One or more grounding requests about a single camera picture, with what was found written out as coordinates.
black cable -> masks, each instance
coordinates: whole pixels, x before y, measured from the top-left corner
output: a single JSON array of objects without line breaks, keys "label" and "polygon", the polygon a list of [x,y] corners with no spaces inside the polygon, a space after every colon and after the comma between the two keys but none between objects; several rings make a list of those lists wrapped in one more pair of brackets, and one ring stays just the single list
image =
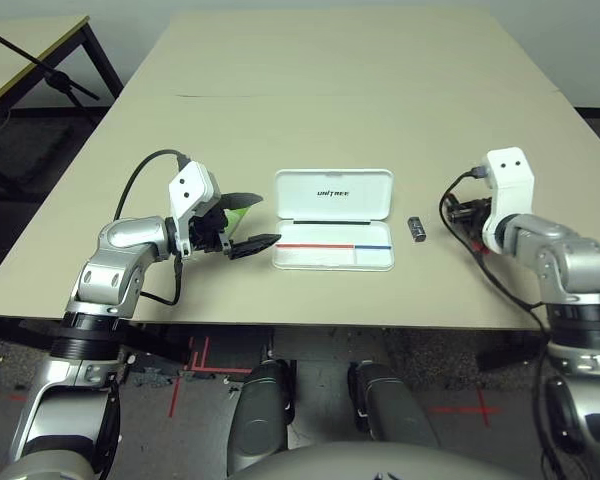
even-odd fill
[{"label": "black cable", "polygon": [[546,459],[547,456],[544,454],[544,452],[542,452],[542,454],[540,455],[540,471],[542,472],[542,478],[544,478],[544,480],[549,480],[549,477],[547,476],[547,471],[544,469],[544,463]]},{"label": "black cable", "polygon": [[147,164],[154,158],[160,157],[162,155],[169,155],[169,154],[175,155],[176,157],[186,157],[186,155],[184,155],[183,153],[180,153],[177,150],[165,148],[163,150],[158,150],[157,152],[153,152],[151,155],[149,155],[147,158],[145,158],[143,161],[140,162],[140,164],[136,167],[136,169],[133,171],[133,173],[129,177],[129,180],[127,180],[127,184],[125,185],[124,190],[122,191],[122,195],[120,195],[120,200],[118,201],[118,207],[116,208],[116,213],[113,215],[114,221],[120,219],[120,215],[122,214],[122,207],[124,207],[124,202],[127,201],[127,196],[129,195],[129,191],[131,190],[131,187],[133,186],[133,182],[136,181],[136,177],[140,174],[142,169],[144,167],[146,167]]},{"label": "black cable", "polygon": [[591,474],[589,473],[589,469],[586,467],[584,462],[578,457],[571,457],[571,460],[573,460],[574,463],[578,466],[578,470],[580,470],[580,473],[584,475],[585,480],[589,480],[591,478]]},{"label": "black cable", "polygon": [[560,460],[556,455],[555,450],[553,449],[553,445],[549,440],[547,432],[545,432],[544,427],[542,426],[542,415],[540,412],[540,385],[542,384],[542,365],[544,365],[544,360],[547,356],[547,349],[543,348],[540,357],[538,358],[538,365],[536,366],[536,372],[533,379],[533,388],[531,390],[531,411],[533,413],[533,426],[536,429],[536,434],[538,435],[538,440],[540,441],[540,447],[542,448],[542,455],[546,457],[549,462],[549,466],[551,470],[555,474],[558,480],[566,480],[566,475],[564,474],[564,470],[562,469],[562,465],[560,464]]},{"label": "black cable", "polygon": [[[176,156],[176,160],[178,161],[179,168],[183,167],[183,165],[185,163],[184,160],[187,158],[187,156],[185,154],[179,152],[178,150],[173,150],[173,149],[169,149],[169,148],[165,148],[162,150],[158,150],[157,152],[153,152],[147,158],[142,160],[142,162],[140,162],[140,164],[136,167],[136,169],[133,171],[133,173],[129,177],[129,180],[127,180],[127,184],[125,185],[124,190],[122,191],[122,195],[120,195],[120,200],[118,200],[118,206],[116,207],[116,213],[113,215],[114,221],[120,219],[120,215],[122,214],[122,209],[124,208],[124,203],[127,201],[127,197],[129,196],[129,192],[131,191],[133,182],[135,182],[136,178],[138,177],[138,175],[140,174],[142,169],[144,167],[146,167],[147,164],[154,158],[160,157],[162,155],[169,155],[169,154]],[[182,285],[182,255],[180,255],[180,253],[175,255],[175,257],[173,259],[173,270],[175,273],[175,284],[176,284],[173,300],[166,300],[162,297],[159,297],[158,295],[154,295],[153,293],[149,293],[149,292],[140,292],[140,295],[145,298],[149,298],[150,300],[154,300],[156,302],[162,303],[164,305],[173,306],[176,303],[178,303],[178,300],[180,300],[180,289],[181,289],[181,285]]]},{"label": "black cable", "polygon": [[547,331],[544,328],[542,321],[538,318],[538,316],[535,313],[533,313],[531,311],[534,308],[537,308],[537,307],[543,305],[543,303],[542,302],[538,302],[538,303],[534,303],[534,304],[527,303],[524,300],[522,300],[521,298],[519,298],[519,297],[515,296],[513,293],[511,293],[509,291],[509,289],[507,289],[507,287],[505,287],[504,284],[486,266],[486,264],[484,262],[484,256],[480,252],[474,251],[474,249],[471,248],[471,245],[469,245],[467,242],[465,242],[462,239],[462,237],[460,237],[460,235],[458,235],[458,233],[447,222],[447,219],[444,216],[444,202],[447,199],[447,197],[449,196],[449,194],[453,191],[453,189],[456,188],[458,186],[458,184],[465,178],[480,178],[480,177],[478,176],[478,171],[476,169],[473,169],[471,171],[464,172],[462,175],[460,175],[458,178],[456,178],[451,185],[449,185],[449,188],[447,188],[447,190],[445,190],[445,192],[442,194],[442,197],[440,198],[440,202],[438,203],[438,213],[440,214],[440,220],[442,220],[442,223],[447,228],[449,233],[451,233],[451,235],[453,235],[454,238],[458,242],[460,242],[460,244],[469,252],[471,257],[475,260],[478,267],[482,271],[482,273],[493,284],[493,286],[496,287],[498,290],[500,290],[500,292],[502,292],[502,294],[504,294],[504,296],[506,296],[513,303],[515,303],[518,307],[520,307],[522,310],[527,312],[531,316],[531,318],[533,318],[533,320],[538,324],[538,328],[540,329],[542,336],[545,339],[548,339]]},{"label": "black cable", "polygon": [[175,283],[176,283],[173,300],[165,300],[164,298],[159,297],[158,295],[154,295],[153,293],[149,293],[149,292],[140,292],[140,295],[142,295],[143,297],[149,298],[151,300],[155,300],[156,302],[160,302],[164,305],[173,306],[176,303],[178,303],[178,300],[180,300],[180,287],[182,285],[182,255],[180,254],[180,252],[178,252],[176,254],[175,258],[173,259],[173,270],[175,273]]}]

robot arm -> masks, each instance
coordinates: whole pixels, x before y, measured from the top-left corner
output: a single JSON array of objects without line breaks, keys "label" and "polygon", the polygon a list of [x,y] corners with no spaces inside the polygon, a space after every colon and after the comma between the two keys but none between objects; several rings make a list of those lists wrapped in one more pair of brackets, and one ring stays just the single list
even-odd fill
[{"label": "robot arm", "polygon": [[262,198],[221,195],[204,165],[181,154],[178,164],[169,184],[171,217],[115,220],[100,232],[51,351],[38,367],[9,451],[12,465],[0,480],[92,480],[96,474],[104,480],[120,430],[120,346],[147,269],[175,255],[178,276],[179,259],[189,259],[194,250],[235,259],[279,239],[264,234],[234,244],[224,208],[245,208]]},{"label": "robot arm", "polygon": [[600,478],[600,244],[531,213],[534,177],[520,149],[489,152],[481,176],[491,200],[451,202],[449,218],[474,239],[478,226],[490,251],[538,276],[560,373],[545,384],[551,433],[564,451],[587,455]]}]

table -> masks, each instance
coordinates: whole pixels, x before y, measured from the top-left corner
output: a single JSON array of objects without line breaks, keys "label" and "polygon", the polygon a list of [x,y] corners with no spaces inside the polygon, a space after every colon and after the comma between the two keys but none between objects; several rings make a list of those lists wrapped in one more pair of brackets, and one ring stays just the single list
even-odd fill
[{"label": "table", "polygon": [[[86,15],[0,20],[0,35],[51,67],[82,45],[103,81],[117,98],[122,82],[89,26]],[[44,78],[44,71],[0,44],[0,118]],[[0,198],[35,200],[0,171]]]},{"label": "table", "polygon": [[[389,272],[282,271],[272,252],[200,254],[176,307],[141,298],[144,322],[533,328],[443,229],[437,203],[490,149],[516,145],[536,174],[535,212],[600,241],[600,141],[484,11],[381,7],[214,11],[176,17],[0,267],[0,315],[59,318],[138,162],[190,153],[223,192],[265,201],[236,238],[274,232],[281,168],[388,168]],[[168,157],[138,178],[123,216],[167,215]],[[487,196],[467,181],[461,199]],[[427,230],[414,243],[406,219]],[[535,276],[493,256],[513,291]],[[170,262],[144,289],[173,294]]]}]

black stand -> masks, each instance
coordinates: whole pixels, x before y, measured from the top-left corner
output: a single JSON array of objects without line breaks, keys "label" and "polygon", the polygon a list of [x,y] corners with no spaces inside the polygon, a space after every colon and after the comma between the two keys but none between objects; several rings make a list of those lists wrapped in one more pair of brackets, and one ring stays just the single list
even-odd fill
[{"label": "black stand", "polygon": [[91,115],[89,115],[89,112],[84,108],[84,106],[76,98],[76,96],[73,94],[71,89],[76,88],[77,90],[81,91],[88,97],[93,98],[94,100],[100,100],[100,97],[98,97],[95,93],[90,92],[89,90],[84,88],[82,85],[71,80],[66,73],[56,70],[55,68],[51,67],[50,65],[47,65],[45,62],[37,59],[33,55],[30,55],[29,53],[25,52],[17,45],[14,45],[9,40],[7,40],[1,36],[0,36],[0,44],[4,45],[9,50],[17,53],[21,57],[26,58],[28,61],[30,61],[34,65],[37,65],[38,67],[42,68],[44,70],[44,79],[47,82],[47,85],[49,85],[54,90],[57,90],[60,93],[65,94],[67,96],[67,98],[71,101],[71,103],[73,103],[79,110],[82,110],[85,118],[91,125],[93,125],[94,127],[97,125],[95,120],[93,118],[91,118]]}]

small black object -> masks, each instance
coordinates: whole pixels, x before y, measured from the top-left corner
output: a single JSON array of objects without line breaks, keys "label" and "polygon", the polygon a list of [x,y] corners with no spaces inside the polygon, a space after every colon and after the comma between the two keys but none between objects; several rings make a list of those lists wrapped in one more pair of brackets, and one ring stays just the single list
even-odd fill
[{"label": "small black object", "polygon": [[424,242],[427,239],[427,234],[424,231],[420,217],[411,217],[407,220],[409,230],[411,230],[411,236],[416,242]]},{"label": "small black object", "polygon": [[245,242],[232,243],[229,260],[248,257],[249,255],[261,252],[280,240],[280,237],[281,235],[273,233],[262,233],[254,237],[249,237]]}]

